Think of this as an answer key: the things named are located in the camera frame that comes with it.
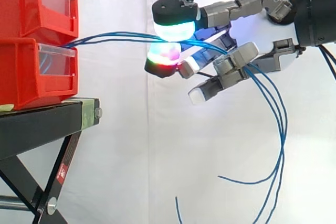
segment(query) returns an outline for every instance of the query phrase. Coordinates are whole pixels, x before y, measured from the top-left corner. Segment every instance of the led fingertip light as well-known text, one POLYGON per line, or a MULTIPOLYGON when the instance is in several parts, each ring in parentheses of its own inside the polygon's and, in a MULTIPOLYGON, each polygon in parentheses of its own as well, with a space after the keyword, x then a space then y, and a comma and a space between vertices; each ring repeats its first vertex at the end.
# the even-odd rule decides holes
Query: led fingertip light
POLYGON ((160 78, 173 75, 180 61, 181 45, 173 42, 152 43, 145 71, 160 78))
POLYGON ((195 22, 187 22, 170 26, 163 26, 154 23, 154 29, 160 38, 172 42, 190 39, 196 31, 196 25, 195 22))

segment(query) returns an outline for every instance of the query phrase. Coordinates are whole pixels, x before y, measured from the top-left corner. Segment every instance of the blue wire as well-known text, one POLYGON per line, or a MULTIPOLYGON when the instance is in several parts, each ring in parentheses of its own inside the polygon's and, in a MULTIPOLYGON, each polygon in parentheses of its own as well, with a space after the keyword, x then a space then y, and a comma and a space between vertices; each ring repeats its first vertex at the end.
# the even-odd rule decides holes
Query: blue wire
MULTIPOLYGON (((131 33, 131 32, 126 32, 126 31, 119 31, 119 32, 113 32, 113 33, 105 33, 105 34, 99 34, 95 36, 90 36, 87 38, 79 39, 76 41, 73 41, 69 44, 64 45, 63 47, 66 48, 71 48, 74 46, 80 46, 80 45, 90 45, 90 44, 98 44, 102 42, 108 42, 108 41, 132 41, 132 42, 168 42, 165 40, 162 40, 160 37, 155 36, 155 35, 148 35, 148 34, 142 34, 142 33, 131 33), (104 39, 104 40, 99 40, 99 41, 92 41, 92 42, 87 42, 88 40, 95 39, 95 38, 101 38, 101 37, 135 37, 135 38, 146 38, 146 39, 154 39, 154 40, 136 40, 136 39, 104 39)), ((222 48, 215 46, 213 44, 204 42, 204 41, 199 41, 199 40, 185 40, 185 41, 177 41, 182 44, 187 44, 187 45, 193 45, 193 46, 199 46, 199 47, 205 47, 208 49, 212 50, 217 50, 221 52, 222 54, 227 54, 225 50, 222 48)))
POLYGON ((42 60, 42 62, 40 63, 40 69, 41 69, 41 67, 43 66, 43 64, 46 62, 47 57, 48 57, 48 55, 45 54, 45 55, 44 55, 44 58, 43 58, 43 60, 42 60))
POLYGON ((50 69, 50 67, 51 67, 51 64, 52 64, 52 58, 51 57, 49 57, 50 58, 50 62, 49 62, 49 64, 48 64, 48 66, 44 69, 44 71, 43 71, 43 73, 42 74, 46 74, 47 72, 48 72, 48 70, 50 69))
POLYGON ((278 189, 276 192, 276 196, 275 196, 275 200, 274 200, 274 204, 272 207, 272 210, 266 220, 266 224, 271 220, 272 215, 275 211, 275 209, 277 208, 277 203, 278 203, 278 198, 279 198, 279 193, 280 193, 280 189, 281 189, 281 183, 282 183, 282 176, 283 176, 283 171, 284 171, 284 166, 285 166, 285 153, 282 152, 282 164, 281 164, 281 170, 280 170, 280 179, 279 179, 279 185, 278 185, 278 189))
POLYGON ((282 109, 284 110, 284 115, 285 115, 285 138, 287 136, 287 127, 288 127, 288 115, 287 115, 287 110, 285 107, 285 103, 281 97, 280 91, 278 90, 277 86, 274 84, 274 82, 260 69, 258 68, 256 65, 249 63, 248 64, 249 67, 253 67, 254 69, 256 69, 259 73, 261 73, 273 86, 273 88, 275 89, 275 92, 277 93, 278 97, 279 97, 279 101, 281 103, 282 109))
POLYGON ((177 212, 177 216, 179 218, 178 220, 179 220, 180 224, 183 224, 181 214, 180 214, 180 208, 178 207, 178 203, 179 203, 179 200, 178 200, 177 197, 175 197, 176 212, 177 212))
MULTIPOLYGON (((248 68, 245 68, 244 70, 247 72, 247 74, 248 74, 253 80, 254 80, 254 78, 256 78, 256 77, 253 75, 253 73, 252 73, 248 68)), ((279 119, 278 119, 278 117, 276 117, 276 119, 277 119, 277 123, 278 123, 278 127, 279 127, 279 131, 280 131, 282 134, 284 134, 284 131, 283 131, 283 129, 284 129, 284 127, 283 127, 284 125, 283 125, 283 124, 284 124, 284 123, 283 123, 283 120, 282 120, 282 113, 281 113, 281 110, 280 110, 280 108, 279 108, 279 105, 278 105, 277 101, 275 100, 275 98, 274 98, 274 96, 272 95, 272 93, 267 89, 267 87, 266 87, 263 83, 261 83, 260 81, 259 81, 258 83, 265 89, 265 91, 269 94, 269 96, 270 96, 271 99, 273 100, 273 102, 274 102, 274 104, 275 104, 275 106, 276 106, 276 108, 277 108, 277 111, 278 111, 278 113, 279 113, 279 115, 280 115, 280 123, 279 123, 279 119)), ((274 167, 274 169, 273 169, 273 171, 270 173, 270 175, 268 175, 266 178, 261 179, 261 180, 258 180, 258 181, 256 181, 256 182, 243 182, 243 181, 239 181, 239 180, 231 179, 231 178, 224 177, 224 176, 218 176, 218 177, 221 178, 221 179, 230 181, 230 182, 238 183, 238 184, 243 184, 243 185, 257 185, 257 184, 260 184, 260 183, 263 183, 263 182, 269 180, 269 179, 273 176, 273 174, 276 172, 276 169, 279 167, 280 159, 281 159, 281 153, 279 154, 279 157, 278 157, 278 161, 277 161, 277 163, 276 163, 276 166, 274 167)))
MULTIPOLYGON (((132 41, 132 42, 168 42, 168 41, 164 41, 162 39, 160 39, 158 36, 154 36, 154 35, 147 35, 147 34, 139 34, 139 33, 130 33, 130 32, 114 32, 114 33, 106 33, 106 34, 101 34, 101 35, 96 35, 96 36, 91 36, 91 37, 87 37, 87 38, 84 38, 84 39, 80 39, 80 40, 77 40, 77 41, 73 41, 72 43, 69 43, 67 45, 65 45, 64 47, 67 47, 67 48, 70 48, 70 47, 74 47, 74 46, 79 46, 79 45, 90 45, 90 44, 98 44, 98 43, 101 43, 101 42, 107 42, 107 41, 132 41), (88 42, 89 40, 91 39, 94 39, 94 38, 100 38, 100 37, 113 37, 113 36, 116 36, 116 37, 135 37, 135 38, 144 38, 144 39, 152 39, 152 40, 140 40, 140 39, 105 39, 105 40, 100 40, 100 41, 91 41, 91 42, 88 42)), ((192 45, 192 46, 199 46, 199 47, 203 47, 203 48, 207 48, 207 49, 211 49, 211 50, 214 50, 214 51, 218 51, 220 52, 221 54, 227 54, 227 52, 225 50, 223 50, 222 48, 219 48, 215 45, 212 45, 210 43, 207 43, 207 42, 204 42, 204 41, 198 41, 198 40, 185 40, 185 41, 178 41, 179 43, 182 43, 182 44, 187 44, 187 45, 192 45)), ((254 66, 253 64, 249 64, 250 67, 253 67, 255 68, 258 72, 260 72, 271 84, 272 86, 275 88, 277 94, 278 94, 278 97, 279 97, 279 100, 280 100, 280 103, 282 105, 282 108, 284 110, 284 114, 285 114, 285 129, 284 129, 284 125, 283 125, 283 120, 282 120, 282 114, 281 114, 281 111, 279 109, 279 106, 275 100, 275 98, 273 97, 273 95, 270 93, 270 91, 266 88, 266 86, 264 86, 260 80, 255 77, 255 75, 248 69, 245 69, 245 71, 248 73, 248 75, 251 76, 251 78, 253 79, 253 81, 256 83, 256 85, 258 86, 258 88, 260 89, 260 91, 262 92, 263 96, 265 97, 266 101, 268 102, 268 104, 270 105, 270 108, 273 112, 273 114, 275 115, 275 118, 277 120, 277 124, 278 124, 278 129, 279 129, 279 133, 280 133, 280 139, 281 139, 281 151, 280 151, 280 155, 279 155, 279 158, 278 158, 278 162, 277 162, 277 165, 275 167, 275 169, 273 170, 273 172, 266 178, 266 179, 263 179, 263 180, 260 180, 258 182, 254 182, 254 183, 245 183, 245 182, 240 182, 238 180, 233 180, 233 179, 229 179, 229 178, 226 178, 226 177, 223 177, 223 176, 220 176, 221 178, 223 179, 226 179, 226 180, 229 180, 229 181, 233 181, 233 182, 236 182, 236 183, 245 183, 245 184, 259 184, 261 182, 264 182, 268 179, 270 179, 272 177, 272 175, 274 175, 274 178, 272 180, 272 183, 270 185, 270 188, 269 188, 269 191, 267 193, 267 196, 266 196, 266 199, 265 199, 265 202, 263 204, 263 207, 261 208, 256 220, 254 223, 256 223, 259 219, 259 217, 261 216, 264 208, 265 208, 265 205, 267 204, 267 201, 268 201, 268 198, 269 198, 269 195, 270 195, 270 192, 272 190, 272 187, 274 185, 274 182, 276 180, 276 177, 277 177, 277 174, 278 174, 278 171, 279 171, 279 165, 280 165, 280 162, 281 162, 281 159, 282 159, 282 166, 281 166, 281 171, 280 171, 280 180, 279 180, 279 185, 278 185, 278 189, 277 189, 277 192, 276 192, 276 200, 275 200, 275 203, 274 203, 274 206, 272 208, 272 211, 267 219, 267 223, 268 221, 270 220, 273 212, 275 211, 276 209, 276 205, 277 205, 277 200, 278 200, 278 195, 279 195, 279 192, 280 192, 280 188, 281 188, 281 181, 282 181, 282 172, 283 172, 283 169, 284 169, 284 160, 285 160, 285 154, 284 154, 284 149, 283 149, 283 145, 285 144, 285 140, 286 140, 286 136, 287 136, 287 126, 288 126, 288 119, 287 119, 287 111, 286 111, 286 108, 284 106, 284 103, 283 103, 283 100, 281 98, 281 95, 280 95, 280 92, 279 90, 277 89, 276 85, 272 82, 272 80, 266 76, 265 73, 263 73, 259 68, 257 68, 256 66, 254 66), (279 116, 280 116, 280 119, 279 117, 277 116, 276 114, 276 111, 273 107, 273 105, 270 103, 267 95, 265 94, 265 92, 263 91, 263 88, 266 90, 266 92, 269 94, 269 96, 271 97, 271 99, 273 100, 273 102, 275 103, 275 106, 277 108, 277 111, 279 113, 279 116)), ((177 197, 175 198, 175 203, 176 203, 176 211, 177 211, 177 215, 178 215, 178 220, 180 222, 180 224, 182 224, 182 218, 181 218, 181 214, 180 214, 180 210, 179 210, 179 207, 178 207, 178 200, 177 200, 177 197)))
MULTIPOLYGON (((273 81, 272 81, 272 80, 271 80, 265 73, 263 73, 257 66, 255 66, 255 65, 253 65, 253 64, 249 64, 249 66, 255 68, 255 69, 256 69, 258 72, 260 72, 264 77, 266 77, 267 80, 269 80, 269 82, 270 82, 270 83, 272 84, 272 86, 275 88, 275 90, 276 90, 276 92, 277 92, 277 94, 278 94, 279 100, 280 100, 280 102, 281 102, 282 108, 283 108, 283 110, 284 110, 285 121, 286 121, 286 122, 285 122, 285 124, 286 124, 286 126, 285 126, 285 133, 282 135, 282 138, 281 138, 281 151, 280 151, 280 155, 281 155, 281 157, 282 157, 282 165, 281 165, 281 171, 280 171, 279 185, 278 185, 278 189, 277 189, 277 192, 276 192, 276 198, 275 198, 275 202, 274 202, 273 208, 272 208, 272 210, 271 210, 271 212, 270 212, 270 214, 269 214, 269 216, 268 216, 268 218, 267 218, 267 221, 266 221, 266 223, 268 223, 269 220, 271 219, 271 217, 272 217, 272 215, 273 215, 275 209, 276 209, 277 202, 278 202, 278 197, 279 197, 279 192, 280 192, 280 189, 281 189, 282 176, 283 176, 284 164, 285 164, 285 153, 284 153, 284 149, 283 149, 283 147, 284 147, 285 140, 286 140, 286 136, 287 136, 288 118, 287 118, 287 110, 286 110, 286 107, 285 107, 285 105, 284 105, 284 102, 283 102, 283 100, 282 100, 282 97, 281 97, 281 95, 280 95, 280 92, 279 92, 279 90, 277 89, 277 87, 276 87, 276 85, 274 84, 274 82, 273 82, 273 81)), ((267 203, 267 201, 268 201, 270 192, 271 192, 272 187, 273 187, 273 185, 274 185, 274 182, 275 182, 277 173, 278 173, 278 168, 277 168, 276 174, 275 174, 275 176, 274 176, 274 178, 273 178, 273 180, 272 180, 272 183, 271 183, 271 186, 270 186, 269 191, 268 191, 268 193, 267 193, 267 196, 266 196, 265 202, 264 202, 264 204, 263 204, 263 207, 261 208, 261 210, 260 210, 260 212, 259 212, 259 214, 258 214, 258 216, 257 216, 257 218, 256 218, 256 220, 255 220, 255 222, 253 222, 253 223, 256 223, 256 221, 259 219, 259 217, 261 216, 261 214, 262 214, 262 212, 263 212, 263 210, 264 210, 264 208, 265 208, 265 206, 266 206, 266 203, 267 203)))
MULTIPOLYGON (((253 81, 256 83, 256 85, 258 86, 258 88, 260 89, 260 91, 262 92, 263 96, 265 97, 265 99, 267 100, 268 104, 270 105, 270 107, 271 107, 271 109, 272 109, 272 104, 270 103, 268 97, 267 97, 266 94, 264 93, 264 91, 263 91, 263 89, 262 89, 262 86, 260 85, 260 84, 261 84, 260 80, 258 80, 258 79, 252 74, 252 72, 251 72, 250 70, 245 69, 245 71, 246 71, 247 74, 253 79, 253 81)), ((277 118, 277 115, 276 115, 276 113, 275 113, 275 110, 272 109, 272 111, 273 111, 273 113, 274 113, 274 116, 277 118)), ((284 149, 283 149, 283 144, 282 144, 282 143, 283 143, 283 138, 284 138, 283 128, 282 128, 282 130, 279 130, 279 133, 280 133, 280 139, 281 139, 280 157, 282 157, 283 154, 284 154, 284 153, 283 153, 283 152, 284 152, 284 149)), ((261 208, 261 210, 260 210, 258 216, 257 216, 256 219, 254 220, 253 224, 257 223, 257 221, 259 220, 259 218, 260 218, 262 212, 264 211, 265 206, 266 206, 266 204, 267 204, 267 202, 268 202, 270 193, 271 193, 271 191, 272 191, 272 188, 273 188, 273 186, 274 186, 275 180, 276 180, 277 175, 278 175, 278 172, 279 172, 279 163, 277 163, 277 166, 276 166, 276 167, 277 167, 277 169, 276 169, 276 172, 275 172, 275 174, 274 174, 274 177, 273 177, 273 180, 272 180, 272 182, 271 182, 271 185, 270 185, 270 187, 269 187, 269 190, 268 190, 268 192, 267 192, 267 195, 266 195, 265 201, 264 201, 264 203, 263 203, 263 206, 262 206, 262 208, 261 208)))

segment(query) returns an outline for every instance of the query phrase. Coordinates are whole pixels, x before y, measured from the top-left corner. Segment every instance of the metal bolt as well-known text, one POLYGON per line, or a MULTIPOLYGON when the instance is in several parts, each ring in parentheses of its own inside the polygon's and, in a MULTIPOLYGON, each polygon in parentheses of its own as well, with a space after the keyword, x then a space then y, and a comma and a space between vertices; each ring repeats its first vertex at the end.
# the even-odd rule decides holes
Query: metal bolt
POLYGON ((55 197, 50 198, 47 204, 47 213, 53 215, 57 210, 57 199, 55 197))
POLYGON ((95 118, 101 119, 103 116, 103 110, 101 108, 96 108, 95 109, 95 118))

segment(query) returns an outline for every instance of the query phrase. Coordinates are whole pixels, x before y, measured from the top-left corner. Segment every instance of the white backdrop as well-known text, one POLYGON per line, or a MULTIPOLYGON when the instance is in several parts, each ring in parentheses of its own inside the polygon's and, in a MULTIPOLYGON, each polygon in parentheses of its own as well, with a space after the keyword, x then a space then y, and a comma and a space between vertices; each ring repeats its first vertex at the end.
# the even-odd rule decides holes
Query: white backdrop
MULTIPOLYGON (((154 1, 80 0, 80 37, 152 33, 154 1)), ((104 115, 83 133, 60 196, 69 224, 178 223, 175 196, 186 224, 252 223, 269 183, 235 185, 217 175, 257 180, 275 165, 276 122, 253 82, 192 106, 187 92, 204 78, 147 76, 146 45, 108 43, 79 52, 80 95, 100 98, 104 115)), ((316 49, 271 77, 289 113, 284 181, 271 223, 336 223, 336 83, 316 49)), ((21 156, 42 186, 59 146, 21 156)), ((0 211, 0 218, 16 224, 32 217, 0 211)))

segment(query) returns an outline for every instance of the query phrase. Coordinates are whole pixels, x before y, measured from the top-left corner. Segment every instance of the bundle of blue wires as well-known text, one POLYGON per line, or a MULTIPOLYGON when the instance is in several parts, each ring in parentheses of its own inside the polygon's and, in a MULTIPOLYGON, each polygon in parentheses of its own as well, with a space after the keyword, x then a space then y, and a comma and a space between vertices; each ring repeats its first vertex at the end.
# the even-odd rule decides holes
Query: bundle of blue wires
MULTIPOLYGON (((87 37, 87 38, 84 38, 84 39, 79 39, 79 40, 73 41, 73 42, 71 42, 67 45, 64 45, 63 47, 64 48, 72 48, 72 47, 76 47, 76 46, 80 46, 80 45, 92 45, 92 44, 98 44, 98 43, 108 42, 108 41, 131 41, 131 42, 145 42, 145 43, 149 43, 149 42, 151 42, 151 43, 168 42, 168 41, 165 41, 165 40, 163 40, 160 37, 155 36, 155 35, 142 34, 142 33, 132 33, 132 32, 126 32, 126 31, 118 31, 118 32, 112 32, 112 33, 99 34, 99 35, 87 37), (108 38, 108 39, 101 39, 101 40, 92 41, 94 39, 103 38, 103 37, 117 37, 117 38, 108 38)), ((187 44, 187 45, 198 46, 198 47, 203 47, 203 48, 206 48, 206 49, 215 50, 215 51, 218 51, 218 52, 220 52, 221 54, 224 54, 224 55, 227 54, 227 52, 225 50, 223 50, 222 48, 219 48, 215 45, 212 45, 212 44, 204 42, 204 41, 185 40, 185 41, 177 41, 177 42, 181 43, 181 44, 187 44)), ((264 209, 267 205, 268 199, 270 197, 270 194, 272 192, 274 183, 277 179, 277 175, 278 175, 279 170, 280 170, 280 178, 279 178, 278 188, 276 190, 275 201, 274 201, 273 207, 272 207, 272 209, 269 213, 269 216, 266 220, 266 223, 269 223, 269 221, 271 220, 272 215, 273 215, 273 213, 274 213, 274 211, 277 207, 279 192, 280 192, 280 189, 281 189, 282 175, 283 175, 284 164, 285 164, 284 146, 285 146, 285 141, 286 141, 286 137, 287 137, 288 117, 287 117, 287 111, 286 111, 286 107, 284 105, 283 99, 280 95, 280 92, 279 92, 278 88, 274 84, 274 82, 254 64, 248 64, 248 67, 245 67, 244 70, 251 77, 253 82, 257 85, 257 87, 261 91, 262 95, 266 99, 268 105, 270 106, 273 115, 275 116, 275 119, 276 119, 277 124, 278 124, 279 136, 280 136, 280 153, 279 153, 279 157, 277 159, 277 163, 275 165, 275 168, 270 173, 270 175, 268 175, 264 179, 258 180, 256 182, 243 182, 243 181, 231 179, 231 178, 224 177, 224 176, 218 176, 218 177, 221 178, 221 179, 233 182, 233 183, 238 183, 238 184, 243 184, 243 185, 256 185, 256 184, 260 184, 260 183, 263 183, 265 181, 268 181, 269 179, 272 178, 272 181, 271 181, 270 187, 268 189, 265 201, 264 201, 257 217, 255 218, 255 220, 253 222, 253 224, 255 224, 260 219, 260 217, 261 217, 261 215, 262 215, 262 213, 263 213, 263 211, 264 211, 264 209), (262 76, 264 76, 269 81, 269 83, 273 86, 273 88, 274 88, 274 90, 275 90, 275 92, 278 96, 278 99, 280 101, 285 120, 283 118, 283 114, 280 110, 280 106, 279 106, 277 100, 275 99, 275 97, 272 95, 272 93, 269 91, 269 89, 251 72, 250 69, 255 69, 262 76)), ((175 205, 176 205, 178 220, 179 220, 180 224, 183 224, 178 203, 179 203, 179 201, 178 201, 178 198, 176 197, 175 198, 175 205)))

